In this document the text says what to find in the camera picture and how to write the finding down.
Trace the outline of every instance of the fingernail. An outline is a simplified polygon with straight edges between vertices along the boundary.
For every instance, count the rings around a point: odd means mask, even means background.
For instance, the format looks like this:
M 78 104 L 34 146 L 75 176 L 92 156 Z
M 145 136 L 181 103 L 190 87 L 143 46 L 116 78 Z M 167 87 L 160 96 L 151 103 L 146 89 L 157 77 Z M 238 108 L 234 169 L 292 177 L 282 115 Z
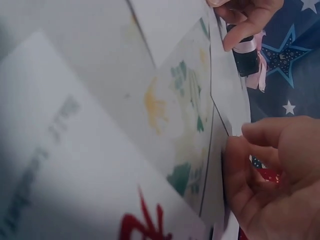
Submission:
M 207 1 L 214 8 L 220 7 L 221 5 L 223 5 L 227 2 L 227 0 L 207 0 Z

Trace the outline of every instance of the yellow drawing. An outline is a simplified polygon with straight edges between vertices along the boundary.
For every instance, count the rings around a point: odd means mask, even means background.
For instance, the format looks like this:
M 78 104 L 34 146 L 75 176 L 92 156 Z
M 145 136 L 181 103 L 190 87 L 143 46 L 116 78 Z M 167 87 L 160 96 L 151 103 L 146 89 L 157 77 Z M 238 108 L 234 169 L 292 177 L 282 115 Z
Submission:
M 202 63 L 202 66 L 203 66 L 204 70 L 207 71 L 208 67 L 209 67 L 208 63 L 207 63 L 207 54 L 202 48 L 200 48 L 199 54 L 200 54 L 200 61 Z
M 201 160 L 207 158 L 207 149 L 205 147 L 201 150 Z
M 166 117 L 166 102 L 164 100 L 157 100 L 155 97 L 155 85 L 157 77 L 152 79 L 146 93 L 144 94 L 144 105 L 148 114 L 149 126 L 155 129 L 157 135 L 161 134 L 161 129 L 158 126 L 158 120 L 168 122 Z

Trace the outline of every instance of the black line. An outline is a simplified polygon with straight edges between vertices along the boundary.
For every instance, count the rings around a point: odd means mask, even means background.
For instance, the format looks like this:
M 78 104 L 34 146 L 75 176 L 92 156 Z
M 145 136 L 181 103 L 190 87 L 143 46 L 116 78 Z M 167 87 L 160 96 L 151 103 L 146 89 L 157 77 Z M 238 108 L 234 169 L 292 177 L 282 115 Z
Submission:
M 200 205 L 200 212 L 199 212 L 199 216 L 200 216 L 200 217 L 201 217 L 202 209 L 203 209 L 203 205 L 204 205 L 206 185 L 207 185 L 207 177 L 208 177 L 208 169 L 209 169 L 211 143 L 212 143 L 212 138 L 213 138 L 212 133 L 213 133 L 213 130 L 214 130 L 214 116 L 215 116 L 215 108 L 213 108 L 213 111 L 212 111 L 211 134 L 210 134 L 210 142 L 209 142 L 209 150 L 208 150 L 208 156 L 207 156 L 207 161 L 206 161 L 206 170 L 205 170 L 204 186 L 203 186 L 203 191 L 202 191 L 202 198 L 201 198 L 201 205 Z
M 155 63 L 154 58 L 153 58 L 153 56 L 152 56 L 152 54 L 151 54 L 151 49 L 149 48 L 149 45 L 148 45 L 148 43 L 147 43 L 147 39 L 146 39 L 146 37 L 145 37 L 145 35 L 144 35 L 144 32 L 142 31 L 142 28 L 141 28 L 141 26 L 140 26 L 140 24 L 139 24 L 139 21 L 138 21 L 137 15 L 136 15 L 136 13 L 135 13 L 134 7 L 132 6 L 130 0 L 126 0 L 126 2 L 127 2 L 127 4 L 128 4 L 128 7 L 129 7 L 129 9 L 130 9 L 130 12 L 131 12 L 132 16 L 134 17 L 134 20 L 135 20 L 135 22 L 136 22 L 136 25 L 137 25 L 137 27 L 138 27 L 138 29 L 139 29 L 140 34 L 141 34 L 142 40 L 144 41 L 144 44 L 145 44 L 145 46 L 146 46 L 146 49 L 147 49 L 147 51 L 149 52 L 149 55 L 150 55 L 150 57 L 151 57 L 151 61 L 152 61 L 153 65 L 155 66 L 156 63 Z
M 212 102 L 213 102 L 213 107 L 214 108 L 216 108 L 216 111 L 218 112 L 218 115 L 219 115 L 219 117 L 220 117 L 220 119 L 221 119 L 221 122 L 222 122 L 222 125 L 223 125 L 223 127 L 224 127 L 224 130 L 226 131 L 226 134 L 228 135 L 228 137 L 230 136 L 229 135 L 229 133 L 228 133 L 228 130 L 227 130 L 227 127 L 226 127 L 226 125 L 225 125 L 225 122 L 224 122 L 224 120 L 222 119 L 222 117 L 221 117 L 221 114 L 220 114 L 220 112 L 219 112 L 219 109 L 218 109 L 218 107 L 217 107 L 217 105 L 216 105 L 216 103 L 215 103 L 215 100 L 214 100 L 214 98 L 212 97 L 212 58 L 211 58 L 211 54 L 212 54 L 212 45 L 211 45 L 211 42 L 210 42 L 210 47 L 209 47 L 209 51 L 210 51 L 210 97 L 211 97 L 211 99 L 212 99 Z

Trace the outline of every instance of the finger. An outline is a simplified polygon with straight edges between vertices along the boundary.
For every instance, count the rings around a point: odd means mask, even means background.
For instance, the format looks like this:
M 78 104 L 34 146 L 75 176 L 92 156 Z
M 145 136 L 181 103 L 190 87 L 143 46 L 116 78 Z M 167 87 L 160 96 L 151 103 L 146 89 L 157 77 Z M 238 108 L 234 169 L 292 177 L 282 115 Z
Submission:
M 224 49 L 230 51 L 242 39 L 261 32 L 272 16 L 273 13 L 268 9 L 255 8 L 245 21 L 240 22 L 227 33 L 223 40 Z
M 267 168 L 281 174 L 283 169 L 279 161 L 278 149 L 271 146 L 257 146 L 249 143 L 250 155 L 259 159 Z
M 248 142 L 241 137 L 229 137 L 225 150 L 223 182 L 227 202 L 240 225 L 246 229 L 261 209 L 248 186 L 254 176 L 249 161 Z
M 239 24 L 247 19 L 241 12 L 231 10 L 225 5 L 215 8 L 214 11 L 228 24 Z
M 230 1 L 230 0 L 207 0 L 206 2 L 208 3 L 209 6 L 211 6 L 213 8 L 217 8 L 217 7 L 222 6 L 223 4 L 225 4 L 228 1 Z
M 277 148 L 283 130 L 301 117 L 270 117 L 242 126 L 242 134 L 253 145 Z

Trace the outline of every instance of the star pattern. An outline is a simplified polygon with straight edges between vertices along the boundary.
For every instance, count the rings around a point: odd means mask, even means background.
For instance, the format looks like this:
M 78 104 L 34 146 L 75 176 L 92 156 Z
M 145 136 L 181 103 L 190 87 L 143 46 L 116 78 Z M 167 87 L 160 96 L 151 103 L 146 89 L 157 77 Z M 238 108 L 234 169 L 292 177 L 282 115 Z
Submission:
M 288 115 L 288 114 L 295 115 L 294 109 L 296 106 L 291 105 L 291 102 L 289 100 L 288 100 L 287 105 L 283 105 L 282 107 L 285 108 L 285 115 Z
M 306 10 L 306 9 L 311 9 L 312 11 L 314 11 L 314 13 L 318 13 L 317 9 L 316 9 L 316 4 L 320 2 L 320 0 L 300 0 L 301 2 L 303 2 L 303 6 L 301 9 L 301 12 Z
M 268 62 L 267 76 L 279 72 L 292 88 L 294 88 L 293 63 L 311 51 L 304 47 L 292 46 L 295 40 L 295 26 L 292 25 L 279 48 L 262 44 L 262 54 Z

